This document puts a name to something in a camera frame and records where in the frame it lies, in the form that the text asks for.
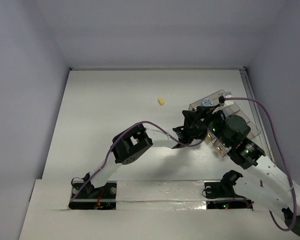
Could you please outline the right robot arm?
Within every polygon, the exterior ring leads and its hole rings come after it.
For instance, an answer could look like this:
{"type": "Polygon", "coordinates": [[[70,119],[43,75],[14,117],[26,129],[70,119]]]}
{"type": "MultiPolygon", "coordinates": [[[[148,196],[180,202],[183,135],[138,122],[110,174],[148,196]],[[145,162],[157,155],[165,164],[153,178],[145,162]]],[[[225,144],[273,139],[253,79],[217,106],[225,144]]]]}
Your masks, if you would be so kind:
{"type": "Polygon", "coordinates": [[[220,106],[198,106],[182,114],[186,136],[200,140],[215,138],[217,146],[236,165],[260,180],[259,184],[253,184],[242,173],[230,170],[220,181],[205,184],[205,196],[208,199],[249,198],[267,208],[272,216],[281,218],[286,231],[300,237],[300,186],[248,137],[252,129],[246,119],[238,113],[224,113],[220,106]]]}

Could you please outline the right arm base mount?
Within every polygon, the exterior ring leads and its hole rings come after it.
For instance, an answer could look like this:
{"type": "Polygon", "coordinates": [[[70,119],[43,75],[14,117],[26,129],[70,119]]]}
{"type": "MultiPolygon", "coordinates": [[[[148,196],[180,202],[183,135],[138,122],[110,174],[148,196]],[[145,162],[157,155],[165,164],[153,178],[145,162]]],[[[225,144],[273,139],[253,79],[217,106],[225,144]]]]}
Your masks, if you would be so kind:
{"type": "Polygon", "coordinates": [[[235,193],[234,187],[243,175],[235,170],[226,172],[220,181],[204,183],[201,195],[207,199],[208,210],[253,209],[253,201],[235,193]]]}

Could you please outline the blue lidded paint jar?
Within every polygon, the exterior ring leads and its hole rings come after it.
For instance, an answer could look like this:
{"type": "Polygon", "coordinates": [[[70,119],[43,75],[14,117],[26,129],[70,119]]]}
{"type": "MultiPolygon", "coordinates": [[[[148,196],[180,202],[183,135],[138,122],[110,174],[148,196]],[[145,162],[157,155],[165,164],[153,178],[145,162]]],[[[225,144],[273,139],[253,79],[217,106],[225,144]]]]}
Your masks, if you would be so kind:
{"type": "Polygon", "coordinates": [[[214,106],[214,101],[210,98],[204,98],[201,101],[201,106],[202,107],[213,107],[214,106]]]}

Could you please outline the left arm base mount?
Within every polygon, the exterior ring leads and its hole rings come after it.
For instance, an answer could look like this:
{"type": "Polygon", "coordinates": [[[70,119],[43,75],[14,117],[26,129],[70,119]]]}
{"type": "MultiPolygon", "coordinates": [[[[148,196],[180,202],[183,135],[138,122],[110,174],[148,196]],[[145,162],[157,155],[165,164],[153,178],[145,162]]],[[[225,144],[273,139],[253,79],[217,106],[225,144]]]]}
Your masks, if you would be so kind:
{"type": "Polygon", "coordinates": [[[117,182],[108,181],[104,186],[95,188],[88,183],[70,201],[68,207],[71,210],[115,210],[117,196],[117,182]]]}

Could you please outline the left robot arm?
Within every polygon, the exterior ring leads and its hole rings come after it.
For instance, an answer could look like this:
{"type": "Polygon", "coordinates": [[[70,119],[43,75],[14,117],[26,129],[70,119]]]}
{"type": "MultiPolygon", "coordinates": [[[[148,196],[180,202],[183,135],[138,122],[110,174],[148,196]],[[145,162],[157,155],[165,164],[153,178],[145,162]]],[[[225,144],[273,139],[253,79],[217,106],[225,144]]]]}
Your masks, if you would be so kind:
{"type": "Polygon", "coordinates": [[[104,162],[95,171],[86,174],[79,190],[94,198],[119,167],[134,163],[151,147],[195,147],[205,140],[207,131],[208,128],[200,120],[170,131],[151,121],[137,122],[113,138],[104,162]]]}

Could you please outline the yellow highlighter cap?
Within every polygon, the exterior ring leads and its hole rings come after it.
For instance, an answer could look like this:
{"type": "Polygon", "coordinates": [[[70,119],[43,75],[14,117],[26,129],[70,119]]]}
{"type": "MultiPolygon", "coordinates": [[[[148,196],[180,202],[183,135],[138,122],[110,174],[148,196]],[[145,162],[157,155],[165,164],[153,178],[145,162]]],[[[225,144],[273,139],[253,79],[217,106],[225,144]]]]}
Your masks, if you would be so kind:
{"type": "Polygon", "coordinates": [[[157,99],[160,106],[163,106],[165,104],[165,101],[162,98],[157,99]]]}

